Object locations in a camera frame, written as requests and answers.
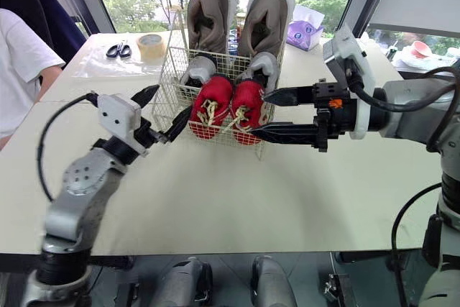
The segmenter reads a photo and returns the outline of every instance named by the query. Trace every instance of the black cable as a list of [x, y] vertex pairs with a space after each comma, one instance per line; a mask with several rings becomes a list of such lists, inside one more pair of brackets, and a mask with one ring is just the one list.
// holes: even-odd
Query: black cable
[[410, 208], [412, 204], [415, 203], [415, 201], [417, 201], [420, 197], [424, 196], [428, 192], [431, 192], [440, 187], [441, 187], [441, 183], [436, 183], [434, 185], [431, 185], [430, 187], [425, 188], [424, 190], [420, 191], [416, 195], [414, 195], [406, 204], [404, 204], [404, 206], [401, 208], [400, 212], [396, 216], [395, 223], [393, 223], [393, 228], [391, 230], [391, 256], [392, 256], [393, 270], [395, 271], [396, 286], [397, 286], [397, 292], [400, 298], [401, 307], [408, 307], [408, 302], [405, 297], [403, 277], [401, 275], [401, 266], [400, 266], [399, 255], [398, 255], [397, 246], [396, 246], [397, 228], [400, 225], [401, 219], [403, 219], [404, 213]]
[[425, 98], [418, 100], [418, 101], [409, 102], [408, 104], [391, 104], [391, 103], [379, 100], [377, 98], [373, 98], [368, 93], [366, 93], [366, 91], [364, 91], [362, 86], [359, 86], [359, 85], [355, 86], [353, 90], [351, 89], [350, 90], [353, 91], [361, 100], [363, 100], [370, 106], [376, 107], [383, 111], [391, 111], [393, 113], [405, 113], [408, 111], [420, 111], [422, 108], [425, 108], [428, 105], [432, 104], [434, 101], [436, 101], [438, 98], [440, 98], [445, 93], [448, 93], [454, 89], [455, 89], [454, 84], [448, 84], [444, 86], [443, 88], [440, 88], [437, 91], [430, 93]]
[[451, 66], [445, 67], [445, 68], [436, 68], [435, 70], [431, 71], [432, 73], [437, 73], [437, 72], [450, 72], [452, 75], [455, 77], [455, 93], [454, 97], [452, 98], [451, 104], [447, 108], [446, 113], [444, 114], [441, 122], [439, 125], [436, 127], [434, 130], [433, 134], [430, 136], [428, 141], [426, 142], [426, 149], [429, 152], [436, 152], [438, 151], [438, 140], [439, 137], [442, 135], [444, 130], [447, 128], [449, 123], [452, 120], [452, 117], [454, 116], [456, 110], [459, 107], [459, 102], [460, 102], [460, 70], [457, 68], [453, 68]]
[[99, 277], [101, 277], [101, 273], [102, 273], [102, 270], [104, 269], [103, 266], [101, 266], [101, 268], [99, 269], [99, 272], [96, 276], [96, 279], [93, 281], [93, 284], [91, 284], [91, 287], [88, 289], [88, 292], [87, 294], [89, 295], [91, 293], [91, 291], [94, 289], [94, 287], [96, 286], [96, 283], [98, 282], [99, 280]]
[[48, 190], [48, 187], [45, 182], [45, 177], [43, 175], [43, 149], [45, 148], [45, 137], [50, 129], [51, 124], [56, 120], [56, 118], [63, 113], [65, 110], [69, 109], [71, 106], [75, 106], [78, 102], [84, 101], [84, 100], [89, 100], [92, 104], [94, 104], [96, 101], [95, 97], [97, 97], [96, 93], [87, 93], [86, 95], [80, 96], [76, 98], [75, 100], [70, 101], [68, 104], [64, 105], [62, 108], [60, 108], [58, 111], [56, 111], [48, 120], [46, 123], [45, 127], [42, 130], [42, 134], [40, 135], [40, 141], [38, 143], [37, 147], [37, 169], [38, 169], [38, 178], [40, 179], [40, 184], [42, 185], [43, 192], [45, 193], [46, 197], [48, 198], [49, 201], [53, 201], [54, 199], [52, 198], [50, 191]]
[[410, 102], [408, 104], [391, 104], [388, 102], [384, 102], [373, 98], [368, 93], [366, 93], [363, 89], [362, 82], [361, 83], [353, 83], [350, 85], [350, 90], [353, 91], [360, 99], [362, 99], [367, 104], [382, 109], [384, 111], [392, 111], [392, 112], [405, 112], [405, 111], [417, 111], [422, 109], [423, 107], [433, 103], [439, 97], [444, 95], [445, 93], [455, 90], [454, 97], [451, 100], [449, 107], [447, 108], [446, 113], [444, 114], [442, 120], [434, 130], [433, 134], [428, 138], [426, 142], [426, 149], [429, 152], [437, 152], [438, 151], [438, 140], [444, 130], [449, 125], [452, 117], [456, 113], [456, 110], [460, 104], [460, 70], [454, 68], [452, 66], [446, 66], [442, 68], [435, 68], [434, 70], [428, 71], [424, 73], [418, 78], [414, 79], [423, 79], [423, 78], [436, 78], [436, 74], [440, 72], [448, 72], [454, 76], [454, 83], [444, 86], [443, 88], [431, 93], [426, 98], [423, 98], [419, 101]]

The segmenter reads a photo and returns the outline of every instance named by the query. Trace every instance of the shoe lace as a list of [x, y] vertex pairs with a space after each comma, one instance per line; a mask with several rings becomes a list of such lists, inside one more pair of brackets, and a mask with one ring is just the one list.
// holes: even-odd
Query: shoe lace
[[247, 132], [248, 129], [250, 129], [250, 126], [241, 126], [241, 122], [247, 122], [249, 119], [246, 117], [246, 112], [250, 110], [249, 107], [246, 106], [240, 106], [238, 109], [235, 111], [235, 118], [228, 124], [225, 129], [222, 132], [228, 131], [233, 125], [236, 125], [238, 129], [244, 133]]
[[206, 113], [201, 113], [199, 111], [196, 115], [201, 120], [203, 125], [211, 126], [213, 124], [217, 105], [218, 103], [216, 101], [211, 101], [208, 98], [201, 104], [201, 108], [204, 108]]

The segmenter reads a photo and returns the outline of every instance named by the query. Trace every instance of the person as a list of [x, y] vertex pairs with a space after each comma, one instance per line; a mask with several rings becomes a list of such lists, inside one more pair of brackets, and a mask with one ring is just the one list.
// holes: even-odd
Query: person
[[0, 9], [0, 150], [64, 64], [20, 17]]

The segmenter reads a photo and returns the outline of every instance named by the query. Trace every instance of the wire basket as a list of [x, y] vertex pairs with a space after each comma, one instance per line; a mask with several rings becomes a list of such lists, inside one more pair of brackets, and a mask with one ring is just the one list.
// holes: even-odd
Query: wire basket
[[[193, 104], [200, 88], [184, 86], [180, 84], [180, 79], [187, 70], [188, 63], [201, 51], [188, 49], [188, 35], [184, 28], [184, 18], [181, 12], [175, 15], [172, 24], [170, 39], [167, 44], [166, 56], [160, 75], [160, 89], [155, 95], [154, 106], [152, 108], [152, 118], [154, 126], [160, 131], [167, 130], [173, 119], [186, 107]], [[224, 74], [232, 83], [235, 83], [238, 76], [247, 69], [250, 58], [235, 55], [224, 55], [213, 52], [206, 52], [214, 57], [217, 62], [217, 72]], [[270, 122], [273, 119], [275, 106], [264, 104], [267, 118]], [[183, 135], [193, 140], [209, 143], [210, 145], [227, 145], [231, 147], [254, 150], [257, 157], [262, 159], [264, 146], [266, 143], [254, 136], [235, 130], [231, 125], [232, 118], [228, 115], [220, 127], [209, 126], [208, 131], [217, 132], [209, 139], [196, 136], [191, 128], [200, 131], [203, 125], [198, 122], [188, 122]]]

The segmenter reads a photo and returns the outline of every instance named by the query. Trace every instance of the tissue box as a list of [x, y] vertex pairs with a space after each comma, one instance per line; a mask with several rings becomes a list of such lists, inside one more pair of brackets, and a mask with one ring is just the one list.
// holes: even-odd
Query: tissue box
[[323, 29], [322, 25], [315, 28], [311, 23], [305, 21], [291, 22], [287, 29], [286, 42], [301, 50], [309, 51], [319, 43]]

